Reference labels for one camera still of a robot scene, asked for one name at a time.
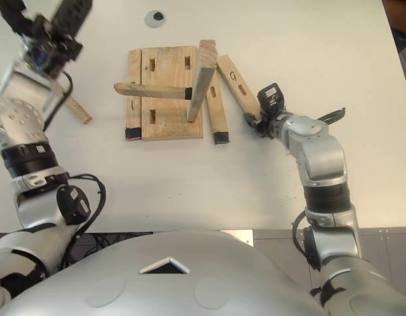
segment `wood grain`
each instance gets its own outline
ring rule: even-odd
[[[133,49],[127,54],[127,81],[141,84],[142,50]],[[139,140],[142,137],[142,98],[128,96],[126,100],[125,139]]]
[[[212,39],[202,39],[198,44],[194,66],[192,98],[187,102],[187,121],[189,122],[194,122],[200,112],[204,96],[216,71],[217,57],[216,42]]]
[[[210,82],[206,100],[208,102],[210,125],[212,127],[215,144],[226,144],[229,142],[228,125],[225,110],[223,109],[221,88],[219,86],[217,73],[214,74]]]
[[[64,89],[59,84],[57,86],[56,94],[59,97],[62,97],[64,94]],[[65,106],[67,106],[71,112],[78,118],[83,124],[88,124],[92,117],[90,114],[73,98],[71,95],[67,98],[65,102]]]
[[[136,97],[161,97],[163,99],[187,99],[186,90],[191,88],[150,86],[147,84],[114,84],[115,91]]]
[[[142,50],[142,84],[190,87],[195,46],[145,48]],[[187,105],[180,99],[142,98],[143,140],[202,138],[202,114],[187,122]]]
[[[260,104],[257,98],[251,92],[228,55],[217,58],[217,69],[243,112],[253,114],[257,121],[261,120]]]

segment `white table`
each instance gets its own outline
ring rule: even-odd
[[[54,1],[26,1],[50,16]],[[297,168],[279,142],[246,125],[223,85],[231,143],[214,145],[204,106],[204,139],[126,142],[127,51],[214,38],[254,93],[277,82],[290,111],[319,117],[347,108],[331,133],[341,141],[361,227],[406,226],[406,84],[381,1],[96,0],[67,70],[89,125],[62,109],[49,129],[58,162],[91,172],[107,203],[91,231],[178,228],[290,228],[305,206]],[[158,9],[163,27],[144,25]],[[18,51],[0,19],[0,77]],[[0,232],[20,228],[0,158]]]

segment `silver arm segment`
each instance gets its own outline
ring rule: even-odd
[[[362,259],[345,156],[328,125],[283,112],[271,130],[297,160],[310,223],[304,245],[308,262],[320,270],[322,305],[333,316],[406,316],[406,297]]]
[[[57,272],[67,245],[90,215],[86,195],[69,185],[55,158],[42,115],[55,99],[66,62],[82,49],[75,35],[91,6],[92,0],[62,0],[50,21],[40,14],[31,21],[22,16],[22,1],[0,1],[3,18],[25,39],[21,58],[0,83],[0,154],[23,227],[0,239],[0,308]]]

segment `wooden board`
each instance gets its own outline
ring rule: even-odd
[[[127,82],[140,84],[142,81],[142,50],[128,52]],[[142,98],[127,97],[126,101],[125,139],[139,140],[142,137]]]
[[[228,55],[217,58],[217,69],[244,113],[261,120],[260,104]]]
[[[160,97],[163,99],[191,99],[192,88],[149,86],[147,84],[114,84],[115,91],[122,95],[136,97]]]
[[[210,82],[206,100],[208,102],[210,125],[212,127],[215,144],[229,143],[227,119],[225,117],[225,110],[223,109],[221,88],[219,86],[217,73],[214,74]]]
[[[190,87],[195,46],[145,48],[142,50],[142,84]],[[202,113],[187,122],[187,104],[180,99],[142,98],[143,140],[203,138]]]
[[[63,87],[61,87],[59,84],[57,86],[56,94],[59,97],[62,97],[64,95],[65,91]],[[92,120],[92,117],[90,116],[89,113],[83,107],[78,104],[75,98],[73,98],[71,95],[67,98],[65,105],[71,110],[71,112],[75,115],[76,118],[78,118],[83,124],[87,124]]]
[[[187,102],[187,120],[194,122],[200,112],[210,81],[216,71],[216,42],[202,39],[198,44],[196,64],[192,78],[192,98]]]

